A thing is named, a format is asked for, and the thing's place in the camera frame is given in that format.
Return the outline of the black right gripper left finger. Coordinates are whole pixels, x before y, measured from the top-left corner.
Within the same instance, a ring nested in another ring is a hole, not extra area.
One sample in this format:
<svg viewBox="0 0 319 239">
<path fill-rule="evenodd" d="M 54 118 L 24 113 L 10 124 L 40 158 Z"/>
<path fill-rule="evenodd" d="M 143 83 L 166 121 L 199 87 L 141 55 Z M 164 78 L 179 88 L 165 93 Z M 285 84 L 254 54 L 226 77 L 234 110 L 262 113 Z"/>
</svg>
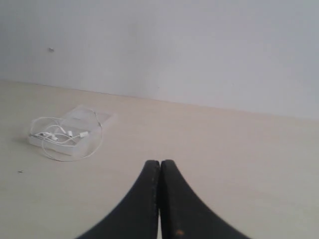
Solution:
<svg viewBox="0 0 319 239">
<path fill-rule="evenodd" d="M 156 239 L 160 163 L 145 162 L 137 180 L 121 202 L 80 239 Z"/>
</svg>

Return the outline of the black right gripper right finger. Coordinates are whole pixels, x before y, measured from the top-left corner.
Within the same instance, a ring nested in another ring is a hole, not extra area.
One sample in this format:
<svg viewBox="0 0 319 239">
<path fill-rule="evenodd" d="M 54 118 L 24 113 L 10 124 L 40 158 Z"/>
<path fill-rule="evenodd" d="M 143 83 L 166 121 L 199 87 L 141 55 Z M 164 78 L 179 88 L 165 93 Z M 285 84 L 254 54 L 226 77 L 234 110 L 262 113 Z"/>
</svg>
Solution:
<svg viewBox="0 0 319 239">
<path fill-rule="evenodd" d="M 163 239 L 246 239 L 204 204 L 173 160 L 161 162 L 159 210 Z"/>
</svg>

